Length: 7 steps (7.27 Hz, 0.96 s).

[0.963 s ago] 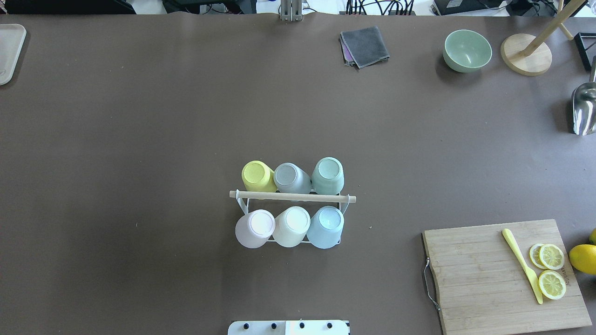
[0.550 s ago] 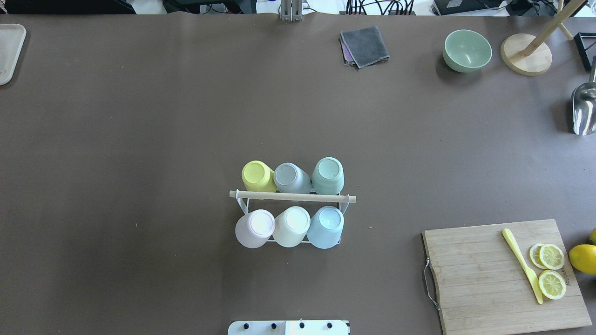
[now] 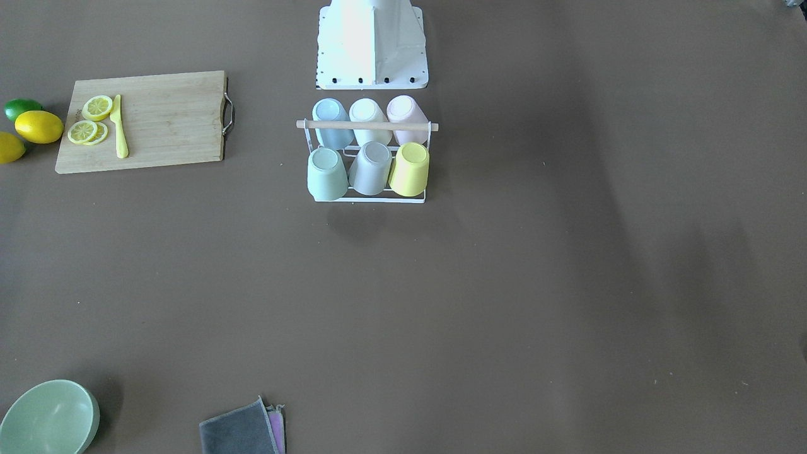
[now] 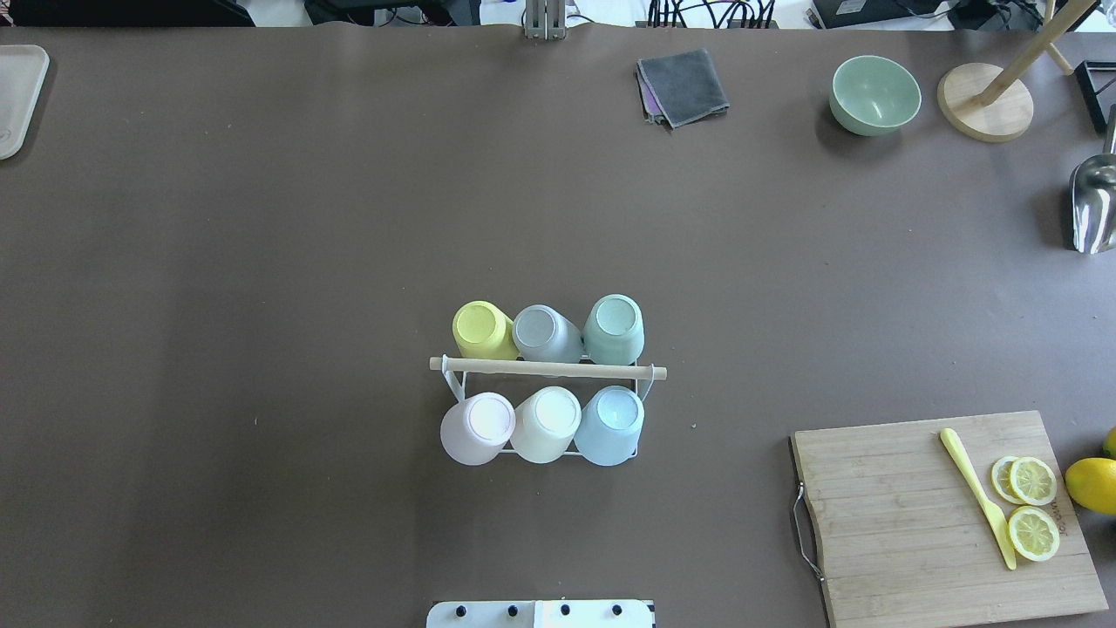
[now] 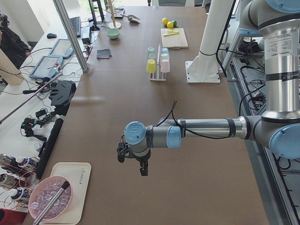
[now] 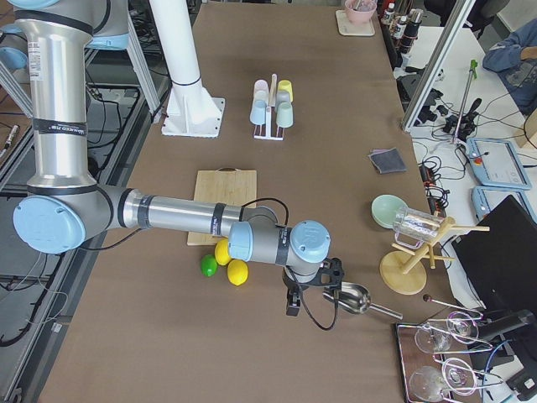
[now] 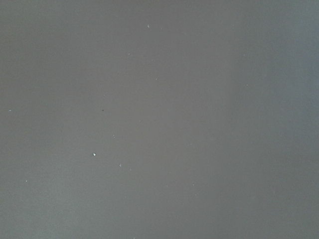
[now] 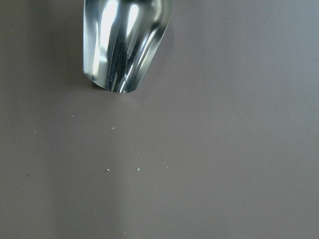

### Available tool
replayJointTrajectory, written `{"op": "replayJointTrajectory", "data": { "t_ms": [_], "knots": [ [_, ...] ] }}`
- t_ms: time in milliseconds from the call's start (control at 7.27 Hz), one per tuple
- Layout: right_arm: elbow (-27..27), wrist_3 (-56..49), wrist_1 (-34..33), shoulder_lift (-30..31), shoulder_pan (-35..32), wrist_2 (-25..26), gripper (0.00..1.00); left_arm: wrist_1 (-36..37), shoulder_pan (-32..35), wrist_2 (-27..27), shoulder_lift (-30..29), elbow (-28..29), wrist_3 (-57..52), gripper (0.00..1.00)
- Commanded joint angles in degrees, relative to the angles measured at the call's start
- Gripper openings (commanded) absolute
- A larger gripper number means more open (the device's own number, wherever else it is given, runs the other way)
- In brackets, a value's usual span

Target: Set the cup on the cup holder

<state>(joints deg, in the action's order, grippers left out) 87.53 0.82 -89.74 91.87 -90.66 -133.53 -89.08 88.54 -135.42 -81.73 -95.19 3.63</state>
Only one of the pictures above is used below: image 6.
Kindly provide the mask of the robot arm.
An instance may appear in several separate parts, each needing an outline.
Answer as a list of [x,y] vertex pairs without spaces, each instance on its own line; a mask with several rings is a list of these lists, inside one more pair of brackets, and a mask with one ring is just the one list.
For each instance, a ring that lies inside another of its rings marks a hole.
[[305,307],[304,289],[338,291],[343,270],[328,255],[320,223],[279,223],[266,207],[188,201],[99,184],[87,162],[86,49],[125,50],[124,1],[16,1],[16,25],[27,40],[34,176],[13,212],[18,236],[31,248],[59,254],[112,228],[167,228],[225,237],[232,258],[276,264],[287,286],[286,312]]

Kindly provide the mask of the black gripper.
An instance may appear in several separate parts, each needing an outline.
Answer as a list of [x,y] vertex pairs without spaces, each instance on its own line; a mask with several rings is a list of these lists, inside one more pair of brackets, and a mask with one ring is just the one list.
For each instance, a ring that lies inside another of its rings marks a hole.
[[282,279],[287,287],[285,313],[287,316],[297,317],[301,306],[301,290],[298,280],[296,279],[295,273],[288,268],[283,269]]

